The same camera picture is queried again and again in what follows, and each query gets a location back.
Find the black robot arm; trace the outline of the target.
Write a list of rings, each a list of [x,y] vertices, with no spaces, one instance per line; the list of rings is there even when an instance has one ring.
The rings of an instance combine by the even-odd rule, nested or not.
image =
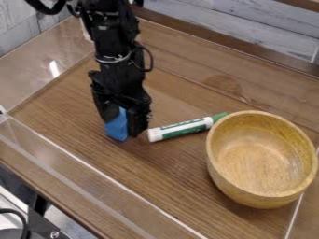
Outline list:
[[[57,0],[49,7],[41,0],[25,0],[45,15],[66,8],[81,20],[94,45],[94,60],[100,66],[88,72],[90,92],[105,134],[124,141],[148,128],[152,99],[142,81],[152,71],[153,59],[144,58],[148,49],[137,41],[140,34],[128,0]]]

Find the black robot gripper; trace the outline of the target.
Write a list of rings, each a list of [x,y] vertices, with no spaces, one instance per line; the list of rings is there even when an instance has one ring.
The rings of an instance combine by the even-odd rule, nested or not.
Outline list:
[[[128,134],[137,137],[148,128],[152,99],[142,81],[145,73],[144,59],[133,57],[124,60],[96,58],[100,69],[89,71],[90,89],[94,106],[104,123],[120,114],[120,106],[126,110]]]

